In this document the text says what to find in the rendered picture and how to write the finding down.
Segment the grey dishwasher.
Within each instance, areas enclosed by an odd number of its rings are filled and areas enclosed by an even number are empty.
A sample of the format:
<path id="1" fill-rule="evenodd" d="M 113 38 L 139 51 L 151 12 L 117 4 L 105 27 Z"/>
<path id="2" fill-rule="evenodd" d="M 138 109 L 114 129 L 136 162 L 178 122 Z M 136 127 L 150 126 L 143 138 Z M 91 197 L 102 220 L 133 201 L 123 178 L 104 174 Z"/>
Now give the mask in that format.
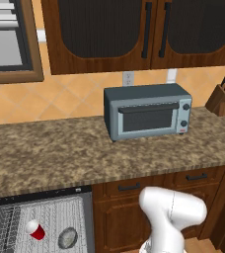
<path id="1" fill-rule="evenodd" d="M 0 208 L 19 207 L 21 217 L 14 253 L 95 253 L 92 190 L 89 186 L 0 198 Z M 26 233 L 37 220 L 45 232 L 42 240 Z M 78 233 L 75 245 L 58 247 L 58 236 L 67 227 Z"/>

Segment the dark wooden wall cupboard door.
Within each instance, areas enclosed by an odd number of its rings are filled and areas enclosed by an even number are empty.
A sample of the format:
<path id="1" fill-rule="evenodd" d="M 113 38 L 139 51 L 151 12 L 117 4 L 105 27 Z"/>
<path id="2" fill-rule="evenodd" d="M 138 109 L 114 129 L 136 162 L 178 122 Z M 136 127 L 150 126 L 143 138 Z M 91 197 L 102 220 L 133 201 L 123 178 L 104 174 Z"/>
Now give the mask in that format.
<path id="1" fill-rule="evenodd" d="M 141 57 L 152 2 L 147 58 Z M 157 0 L 41 0 L 53 75 L 151 67 Z"/>
<path id="2" fill-rule="evenodd" d="M 165 20 L 171 14 L 165 56 L 159 57 Z M 192 68 L 225 65 L 225 0 L 158 0 L 151 67 Z"/>

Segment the wooden drawer front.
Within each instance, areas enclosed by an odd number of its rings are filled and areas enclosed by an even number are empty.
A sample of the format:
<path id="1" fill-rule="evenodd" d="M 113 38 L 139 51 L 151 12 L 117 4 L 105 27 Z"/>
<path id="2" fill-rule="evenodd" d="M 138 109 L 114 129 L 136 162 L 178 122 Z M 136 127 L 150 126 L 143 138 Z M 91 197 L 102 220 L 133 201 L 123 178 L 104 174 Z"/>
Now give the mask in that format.
<path id="1" fill-rule="evenodd" d="M 164 180 L 165 180 L 164 175 L 156 175 L 156 176 L 149 176 L 149 177 L 141 177 L 141 178 L 135 178 L 135 179 L 127 179 L 127 180 L 108 182 L 108 183 L 105 183 L 104 193 L 109 198 L 118 198 L 121 196 L 137 195 L 145 187 L 162 187 Z M 130 190 L 130 191 L 122 191 L 122 192 L 120 192 L 118 190 L 118 185 L 126 187 L 126 186 L 135 185 L 137 182 L 140 183 L 139 189 Z"/>
<path id="2" fill-rule="evenodd" d="M 209 184 L 209 183 L 217 183 L 221 180 L 224 172 L 225 172 L 225 166 L 209 167 L 209 168 L 177 172 L 173 174 L 172 182 L 176 189 L 187 187 L 187 186 L 198 186 L 198 185 Z M 195 181 L 188 181 L 186 179 L 186 175 L 198 176 L 198 175 L 201 175 L 202 173 L 207 174 L 206 179 L 195 180 Z"/>

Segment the white wall socket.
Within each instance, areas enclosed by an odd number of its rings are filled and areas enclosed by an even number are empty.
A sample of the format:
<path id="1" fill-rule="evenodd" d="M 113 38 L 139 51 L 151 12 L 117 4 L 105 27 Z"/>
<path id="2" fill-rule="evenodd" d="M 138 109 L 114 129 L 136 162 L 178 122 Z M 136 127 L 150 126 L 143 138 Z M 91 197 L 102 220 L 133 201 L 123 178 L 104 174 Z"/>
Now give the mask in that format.
<path id="1" fill-rule="evenodd" d="M 175 83 L 176 79 L 177 79 L 177 73 L 178 73 L 178 69 L 177 68 L 171 68 L 171 69 L 169 69 L 168 72 L 167 72 L 166 82 L 167 83 Z"/>
<path id="2" fill-rule="evenodd" d="M 122 86 L 133 86 L 134 85 L 134 72 L 123 71 L 122 72 Z"/>

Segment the wooden base cupboard door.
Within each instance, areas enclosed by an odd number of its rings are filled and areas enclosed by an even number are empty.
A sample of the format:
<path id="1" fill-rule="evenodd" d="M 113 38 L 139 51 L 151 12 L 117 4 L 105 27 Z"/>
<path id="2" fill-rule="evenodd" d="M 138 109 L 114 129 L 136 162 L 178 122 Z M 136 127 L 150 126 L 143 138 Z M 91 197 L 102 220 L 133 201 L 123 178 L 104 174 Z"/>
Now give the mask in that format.
<path id="1" fill-rule="evenodd" d="M 151 232 L 137 197 L 94 202 L 93 215 L 95 253 L 139 249 Z"/>
<path id="2" fill-rule="evenodd" d="M 192 194 L 198 198 L 201 198 L 204 200 L 207 210 L 210 211 L 212 203 L 215 199 L 216 192 L 218 190 L 218 185 L 210 185 L 210 186 L 200 186 L 200 187 L 195 187 L 192 189 L 184 189 L 184 193 Z M 193 238 L 193 237 L 198 237 L 205 225 L 205 222 L 203 222 L 200 225 L 194 225 L 187 227 L 183 230 L 183 236 L 185 239 Z"/>

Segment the grey toaster oven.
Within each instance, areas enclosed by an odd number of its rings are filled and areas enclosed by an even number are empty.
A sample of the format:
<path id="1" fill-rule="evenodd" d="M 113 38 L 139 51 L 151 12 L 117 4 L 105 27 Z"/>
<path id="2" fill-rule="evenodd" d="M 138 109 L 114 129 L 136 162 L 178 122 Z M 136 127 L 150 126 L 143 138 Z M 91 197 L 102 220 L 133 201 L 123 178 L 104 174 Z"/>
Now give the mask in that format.
<path id="1" fill-rule="evenodd" d="M 191 94 L 177 83 L 104 89 L 112 141 L 188 131 Z"/>

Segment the grey bowl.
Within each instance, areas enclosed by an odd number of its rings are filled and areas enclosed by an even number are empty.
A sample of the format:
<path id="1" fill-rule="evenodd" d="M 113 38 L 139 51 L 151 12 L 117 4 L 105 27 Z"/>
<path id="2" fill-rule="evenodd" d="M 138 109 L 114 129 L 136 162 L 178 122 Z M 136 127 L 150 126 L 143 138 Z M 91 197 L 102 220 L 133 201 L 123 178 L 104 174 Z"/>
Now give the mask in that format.
<path id="1" fill-rule="evenodd" d="M 65 228 L 58 236 L 58 247 L 60 249 L 72 248 L 78 239 L 78 233 L 74 227 Z"/>

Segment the wooden framed window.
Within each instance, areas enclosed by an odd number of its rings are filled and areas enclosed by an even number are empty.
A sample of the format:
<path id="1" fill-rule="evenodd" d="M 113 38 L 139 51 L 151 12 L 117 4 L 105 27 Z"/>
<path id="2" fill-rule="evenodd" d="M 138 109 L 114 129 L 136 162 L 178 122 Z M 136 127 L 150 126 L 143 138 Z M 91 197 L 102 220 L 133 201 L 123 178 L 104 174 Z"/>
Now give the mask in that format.
<path id="1" fill-rule="evenodd" d="M 0 84 L 42 80 L 32 0 L 0 0 Z"/>

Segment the wooden knife block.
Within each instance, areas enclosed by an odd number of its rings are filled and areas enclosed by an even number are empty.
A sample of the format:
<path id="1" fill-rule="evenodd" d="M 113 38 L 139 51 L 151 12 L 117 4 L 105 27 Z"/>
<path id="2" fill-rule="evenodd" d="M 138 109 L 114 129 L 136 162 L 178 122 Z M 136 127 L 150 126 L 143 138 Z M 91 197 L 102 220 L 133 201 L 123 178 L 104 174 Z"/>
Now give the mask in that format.
<path id="1" fill-rule="evenodd" d="M 225 90 L 217 85 L 205 104 L 205 108 L 218 117 L 225 116 Z"/>

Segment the red cup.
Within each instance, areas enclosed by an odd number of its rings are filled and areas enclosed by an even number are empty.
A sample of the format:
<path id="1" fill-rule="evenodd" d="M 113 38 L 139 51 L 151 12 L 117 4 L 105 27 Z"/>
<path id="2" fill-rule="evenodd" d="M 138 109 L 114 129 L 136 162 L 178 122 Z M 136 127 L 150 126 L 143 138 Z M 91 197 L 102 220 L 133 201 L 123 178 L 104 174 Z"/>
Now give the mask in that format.
<path id="1" fill-rule="evenodd" d="M 45 232 L 37 220 L 33 219 L 26 225 L 26 233 L 36 240 L 42 240 Z"/>

